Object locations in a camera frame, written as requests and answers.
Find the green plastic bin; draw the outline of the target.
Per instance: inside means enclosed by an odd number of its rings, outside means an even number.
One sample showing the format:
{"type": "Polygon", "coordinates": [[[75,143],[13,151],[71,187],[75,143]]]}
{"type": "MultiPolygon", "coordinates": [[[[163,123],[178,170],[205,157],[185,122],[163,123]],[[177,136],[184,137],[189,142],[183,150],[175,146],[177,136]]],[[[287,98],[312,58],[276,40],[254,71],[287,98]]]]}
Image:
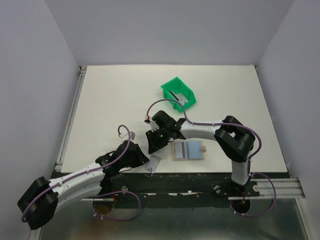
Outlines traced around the green plastic bin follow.
{"type": "Polygon", "coordinates": [[[197,102],[194,92],[179,77],[164,83],[161,88],[164,99],[180,102],[185,110],[197,102]]]}

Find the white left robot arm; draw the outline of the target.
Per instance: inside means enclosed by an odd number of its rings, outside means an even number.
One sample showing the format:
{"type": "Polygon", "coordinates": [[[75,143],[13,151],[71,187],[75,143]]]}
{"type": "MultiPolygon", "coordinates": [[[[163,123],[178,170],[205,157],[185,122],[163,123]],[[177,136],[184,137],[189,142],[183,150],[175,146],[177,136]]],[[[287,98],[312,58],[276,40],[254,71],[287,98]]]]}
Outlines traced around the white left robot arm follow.
{"type": "Polygon", "coordinates": [[[47,224],[59,210],[80,200],[107,197],[110,179],[125,168],[137,168],[149,162],[139,145],[125,140],[114,151],[99,156],[95,162],[76,172],[47,180],[39,177],[18,200],[17,206],[31,230],[47,224]]]}

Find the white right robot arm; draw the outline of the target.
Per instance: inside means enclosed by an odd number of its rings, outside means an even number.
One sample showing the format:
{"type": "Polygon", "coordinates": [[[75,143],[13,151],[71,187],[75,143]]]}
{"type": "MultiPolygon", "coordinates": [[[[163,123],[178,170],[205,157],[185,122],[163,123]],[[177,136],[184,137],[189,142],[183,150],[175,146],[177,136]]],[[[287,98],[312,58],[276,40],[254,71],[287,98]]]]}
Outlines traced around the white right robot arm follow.
{"type": "Polygon", "coordinates": [[[253,130],[228,115],[222,122],[193,122],[185,118],[175,120],[160,110],[154,116],[145,116],[150,130],[145,133],[148,153],[151,155],[166,147],[170,140],[202,139],[216,141],[231,160],[230,191],[241,196],[248,190],[250,179],[249,155],[256,137],[253,130]]]}

